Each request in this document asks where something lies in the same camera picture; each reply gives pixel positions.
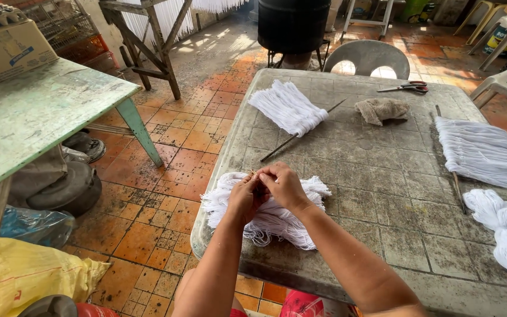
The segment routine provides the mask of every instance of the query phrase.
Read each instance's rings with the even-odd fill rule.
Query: wooden frame
[[[183,23],[183,19],[185,19],[185,15],[191,6],[192,0],[185,0],[183,2],[181,10],[175,19],[173,27],[171,28],[165,42],[163,40],[162,31],[159,27],[158,16],[156,15],[156,11],[154,9],[155,4],[159,4],[163,1],[165,0],[141,0],[141,4],[125,4],[115,0],[100,0],[99,6],[101,7],[101,11],[103,12],[103,16],[107,22],[114,24],[119,31],[121,31],[123,43],[126,45],[127,51],[129,52],[134,65],[133,67],[130,67],[130,69],[140,76],[144,88],[146,90],[151,90],[150,79],[148,77],[167,80],[170,83],[173,97],[175,100],[178,100],[181,97],[181,92],[179,91],[178,82],[175,79],[175,74],[173,73],[169,52],[173,46],[173,42],[175,41],[175,36],[179,32],[181,24]],[[154,40],[156,41],[159,56],[156,56],[154,52],[152,52],[144,44],[144,42],[129,29],[124,22],[121,12],[129,12],[149,17],[148,25],[151,26],[152,33],[154,34]],[[143,53],[159,69],[159,71],[144,68],[139,57],[140,53]]]

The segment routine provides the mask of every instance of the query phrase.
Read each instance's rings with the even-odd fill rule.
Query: tiled floor
[[[341,23],[336,29],[342,29]],[[377,29],[362,26],[348,31],[348,40],[378,36]],[[396,24],[385,40],[407,55],[411,80],[447,83],[470,92],[503,61],[481,72],[478,66],[486,56],[469,56],[469,47],[464,46],[472,31],[456,37],[453,32],[454,28]],[[327,34],[332,47],[340,45],[340,35]],[[266,51],[255,39],[256,25],[232,15],[173,49],[180,100],[174,100],[169,86],[159,80],[152,80],[154,90],[134,96],[163,167],[156,168],[132,137],[91,133],[107,145],[105,156],[94,163],[103,183],[102,198],[80,218],[65,250],[114,263],[92,295],[93,303],[121,316],[171,315],[173,292],[182,274],[198,263],[189,234],[200,194],[249,83],[266,66]],[[342,63],[333,71],[353,73],[353,67]],[[375,74],[393,75],[388,69]],[[140,83],[133,74],[126,75]],[[491,124],[507,129],[506,97],[495,98],[483,113]],[[126,126],[115,110],[97,121]],[[247,309],[277,316],[285,288],[239,276],[236,297]]]

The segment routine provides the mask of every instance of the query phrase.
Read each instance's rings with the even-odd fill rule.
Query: scissor blade
[[[387,88],[387,89],[381,89],[381,90],[377,90],[377,92],[392,91],[392,90],[399,90],[399,89],[402,89],[402,87],[398,86],[398,87],[392,87],[392,88]]]

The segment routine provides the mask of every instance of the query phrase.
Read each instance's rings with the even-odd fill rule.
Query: green table leg
[[[136,106],[132,102],[131,98],[126,99],[120,105],[116,106],[116,110],[121,114],[121,117],[124,119],[129,128],[134,133],[134,136],[138,139],[142,147],[148,153],[151,160],[155,163],[157,167],[163,165],[162,159],[159,157],[158,150],[154,147],[154,143],[150,139],[150,135],[148,131],[146,131],[146,127],[136,110]]]

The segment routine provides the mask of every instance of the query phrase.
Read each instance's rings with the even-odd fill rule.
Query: scissors
[[[427,92],[426,86],[427,86],[427,82],[416,80],[416,81],[411,81],[409,83],[403,83],[402,85],[397,86],[397,87],[377,90],[377,92],[405,89],[405,90],[416,91],[416,92],[419,92],[420,94],[425,94]]]

